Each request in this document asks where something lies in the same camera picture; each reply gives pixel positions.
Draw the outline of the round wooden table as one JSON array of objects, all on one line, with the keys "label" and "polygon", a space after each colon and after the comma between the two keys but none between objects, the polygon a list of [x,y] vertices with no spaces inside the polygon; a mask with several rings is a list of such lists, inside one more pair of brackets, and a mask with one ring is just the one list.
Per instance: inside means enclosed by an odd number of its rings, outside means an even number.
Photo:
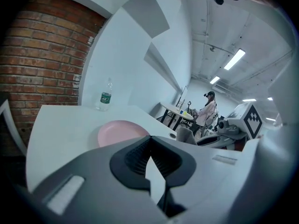
[{"label": "round wooden table", "polygon": [[180,117],[182,117],[183,119],[187,119],[187,120],[193,120],[193,116],[190,115],[190,114],[186,114],[184,115],[183,113],[181,114],[180,111],[181,109],[179,109],[178,107],[176,106],[173,106],[173,105],[170,105],[170,104],[167,104],[167,103],[163,103],[163,102],[160,102],[160,105],[165,108],[165,110],[167,111],[166,113],[168,112],[171,112],[175,115],[178,115]]}]

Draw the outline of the white table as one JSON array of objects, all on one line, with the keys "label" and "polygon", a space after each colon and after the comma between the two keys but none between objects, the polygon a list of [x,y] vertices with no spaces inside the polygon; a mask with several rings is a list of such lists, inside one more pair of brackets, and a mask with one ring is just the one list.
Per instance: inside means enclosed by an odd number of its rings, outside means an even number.
[{"label": "white table", "polygon": [[85,106],[43,105],[34,122],[26,156],[29,192],[47,176],[89,150],[98,148],[101,126],[127,120],[150,135],[170,138],[175,131],[135,105],[111,106],[106,112]]}]

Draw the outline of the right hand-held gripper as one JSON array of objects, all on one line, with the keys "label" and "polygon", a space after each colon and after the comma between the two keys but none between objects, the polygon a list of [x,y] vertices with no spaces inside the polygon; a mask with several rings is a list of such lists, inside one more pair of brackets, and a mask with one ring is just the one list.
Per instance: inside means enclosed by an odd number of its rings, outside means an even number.
[{"label": "right hand-held gripper", "polygon": [[[246,102],[240,104],[228,115],[228,124],[236,125],[242,132],[247,134],[249,140],[257,138],[263,127],[262,119],[254,103]],[[236,144],[244,144],[246,141],[246,136],[236,140],[222,135],[211,135],[201,138],[197,142],[197,145],[201,147],[235,150]]]}]

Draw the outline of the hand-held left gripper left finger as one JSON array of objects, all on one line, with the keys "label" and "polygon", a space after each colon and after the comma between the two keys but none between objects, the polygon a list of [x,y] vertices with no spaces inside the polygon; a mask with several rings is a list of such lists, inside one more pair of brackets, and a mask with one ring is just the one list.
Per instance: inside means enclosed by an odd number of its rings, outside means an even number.
[{"label": "hand-held left gripper left finger", "polygon": [[167,216],[150,196],[150,182],[135,171],[150,137],[93,149],[46,177],[34,190],[46,224],[164,224]]}]

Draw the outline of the clear water bottle green label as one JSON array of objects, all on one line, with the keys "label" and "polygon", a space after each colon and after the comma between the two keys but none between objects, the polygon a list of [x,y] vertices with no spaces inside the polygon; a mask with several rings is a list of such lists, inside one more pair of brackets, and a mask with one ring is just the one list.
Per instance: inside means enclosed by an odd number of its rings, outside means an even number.
[{"label": "clear water bottle green label", "polygon": [[99,98],[96,101],[95,108],[99,111],[105,112],[110,107],[111,97],[112,97],[113,84],[112,79],[109,77],[107,80],[107,85],[103,89]]}]

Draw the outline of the white chair frame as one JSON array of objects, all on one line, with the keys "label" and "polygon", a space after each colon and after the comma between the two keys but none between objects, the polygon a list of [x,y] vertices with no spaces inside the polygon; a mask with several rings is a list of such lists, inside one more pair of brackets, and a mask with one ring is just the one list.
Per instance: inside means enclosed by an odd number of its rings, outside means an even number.
[{"label": "white chair frame", "polygon": [[17,127],[14,123],[11,111],[10,111],[10,106],[9,106],[9,102],[8,99],[2,99],[0,101],[1,105],[0,105],[0,115],[3,114],[4,116],[4,121],[8,127],[8,130],[15,142],[15,144],[17,145],[17,147],[19,148],[20,152],[24,155],[27,156],[27,148],[17,130]]}]

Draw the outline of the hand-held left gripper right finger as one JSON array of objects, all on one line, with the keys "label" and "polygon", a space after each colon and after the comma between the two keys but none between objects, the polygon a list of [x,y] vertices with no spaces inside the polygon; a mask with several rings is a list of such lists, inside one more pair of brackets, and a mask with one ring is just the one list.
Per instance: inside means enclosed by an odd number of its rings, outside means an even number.
[{"label": "hand-held left gripper right finger", "polygon": [[248,175],[256,141],[242,152],[199,147],[163,137],[151,138],[151,149],[167,161],[162,220],[152,224],[249,224]]}]

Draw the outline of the white air conditioner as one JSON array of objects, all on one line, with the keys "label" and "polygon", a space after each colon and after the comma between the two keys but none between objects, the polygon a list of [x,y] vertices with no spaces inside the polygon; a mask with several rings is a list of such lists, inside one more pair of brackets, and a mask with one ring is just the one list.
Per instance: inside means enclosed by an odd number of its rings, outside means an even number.
[{"label": "white air conditioner", "polygon": [[212,86],[212,89],[215,90],[215,91],[217,91],[217,92],[219,92],[219,93],[223,93],[223,94],[224,94],[224,93],[226,93],[226,94],[232,94],[232,91],[226,89],[225,87],[222,87],[222,86],[220,86],[220,85],[217,85],[217,84],[213,85],[213,86]]}]

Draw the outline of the big pink plate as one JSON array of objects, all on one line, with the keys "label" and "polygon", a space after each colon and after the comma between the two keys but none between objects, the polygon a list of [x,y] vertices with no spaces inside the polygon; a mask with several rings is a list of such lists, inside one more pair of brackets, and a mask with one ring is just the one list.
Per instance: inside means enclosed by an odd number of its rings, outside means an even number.
[{"label": "big pink plate", "polygon": [[126,121],[113,120],[101,126],[98,132],[99,147],[109,146],[122,141],[150,135],[140,125]]}]

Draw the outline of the upright flat screen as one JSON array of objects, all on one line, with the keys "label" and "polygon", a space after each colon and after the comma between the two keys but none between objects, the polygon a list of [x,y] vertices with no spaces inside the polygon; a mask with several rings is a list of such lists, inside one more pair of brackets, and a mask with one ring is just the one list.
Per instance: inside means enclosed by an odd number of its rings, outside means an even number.
[{"label": "upright flat screen", "polygon": [[188,87],[185,86],[184,89],[183,89],[183,91],[182,91],[182,93],[181,93],[181,95],[180,95],[180,97],[179,97],[179,99],[178,99],[176,107],[182,108],[182,106],[183,106],[183,104],[185,102],[185,98],[187,96],[187,93],[188,93]]}]

